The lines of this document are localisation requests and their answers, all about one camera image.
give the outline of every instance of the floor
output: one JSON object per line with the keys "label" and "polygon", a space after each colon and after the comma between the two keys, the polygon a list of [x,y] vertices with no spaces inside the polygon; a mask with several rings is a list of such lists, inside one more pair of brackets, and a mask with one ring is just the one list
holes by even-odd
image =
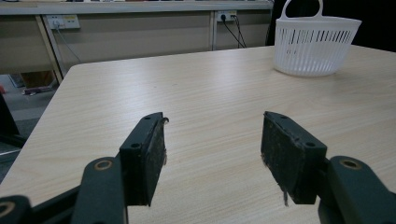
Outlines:
{"label": "floor", "polygon": [[[28,138],[44,113],[44,110],[47,108],[52,96],[55,94],[56,87],[53,88],[53,91],[41,92],[35,95],[22,95],[25,87],[16,87],[9,75],[0,75],[0,85],[6,91],[6,94],[3,96],[21,136]],[[0,143],[0,153],[17,149],[17,147]],[[0,184],[12,166],[12,163],[13,161],[0,162]]]}

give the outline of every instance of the electrical cable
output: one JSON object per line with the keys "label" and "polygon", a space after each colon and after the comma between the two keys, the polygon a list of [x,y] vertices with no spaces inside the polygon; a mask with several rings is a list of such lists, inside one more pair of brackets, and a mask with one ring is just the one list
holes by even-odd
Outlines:
{"label": "electrical cable", "polygon": [[81,63],[81,59],[77,56],[77,54],[70,48],[70,46],[67,44],[66,40],[64,39],[64,36],[62,35],[62,33],[59,31],[59,24],[55,24],[55,29],[58,32],[59,36],[61,37],[62,41],[64,42],[64,44],[67,46],[67,48],[70,50],[70,52],[73,53],[73,55],[77,58],[78,62]]}
{"label": "electrical cable", "polygon": [[240,44],[240,45],[242,45],[242,47],[243,48],[245,48],[245,46],[238,40],[238,38],[236,38],[236,36],[233,34],[233,32],[230,30],[230,28],[228,28],[228,26],[227,26],[227,24],[225,23],[225,16],[223,17],[224,15],[222,15],[221,16],[221,20],[223,21],[223,23],[224,23],[224,26],[227,28],[227,30],[233,35],[233,38],[235,38],[235,40],[236,41],[238,41],[238,43]]}
{"label": "electrical cable", "polygon": [[236,22],[236,26],[238,27],[238,40],[239,40],[239,36],[241,36],[242,37],[242,41],[244,42],[244,45],[245,46],[242,46],[242,47],[244,47],[244,48],[247,48],[248,46],[247,46],[247,44],[245,43],[245,39],[244,39],[244,36],[242,35],[242,33],[241,33],[241,26],[239,25],[239,19],[238,19],[238,17],[237,16],[231,16],[231,17],[233,17],[233,19],[235,20],[235,22]]}

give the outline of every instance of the power socket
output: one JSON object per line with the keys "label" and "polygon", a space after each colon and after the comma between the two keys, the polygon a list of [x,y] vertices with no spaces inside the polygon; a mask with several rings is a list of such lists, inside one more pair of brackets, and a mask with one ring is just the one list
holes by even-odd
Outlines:
{"label": "power socket", "polygon": [[47,15],[50,29],[64,29],[64,17],[62,15]]}
{"label": "power socket", "polygon": [[233,21],[231,16],[236,16],[236,10],[218,11],[217,21],[222,21],[221,16],[225,16],[226,21]]}
{"label": "power socket", "polygon": [[77,15],[47,15],[50,29],[76,29],[79,28]]}

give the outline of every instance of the white basket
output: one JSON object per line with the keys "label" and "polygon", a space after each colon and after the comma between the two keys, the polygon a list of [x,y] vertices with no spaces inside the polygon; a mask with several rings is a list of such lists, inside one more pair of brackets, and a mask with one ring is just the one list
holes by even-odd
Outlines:
{"label": "white basket", "polygon": [[361,21],[322,16],[286,16],[288,0],[276,20],[275,69],[299,77],[323,77],[342,65]]}

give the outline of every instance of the desk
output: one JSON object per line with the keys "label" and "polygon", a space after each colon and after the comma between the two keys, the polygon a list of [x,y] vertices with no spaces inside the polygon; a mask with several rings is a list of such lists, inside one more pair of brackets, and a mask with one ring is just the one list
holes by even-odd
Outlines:
{"label": "desk", "polygon": [[316,205],[285,207],[262,164],[263,112],[287,115],[328,146],[366,162],[396,191],[396,53],[352,47],[334,75],[290,77],[272,47],[72,67],[26,142],[1,196],[33,205],[79,184],[115,156],[136,123],[162,111],[168,161],[152,206],[133,223],[318,223]]}

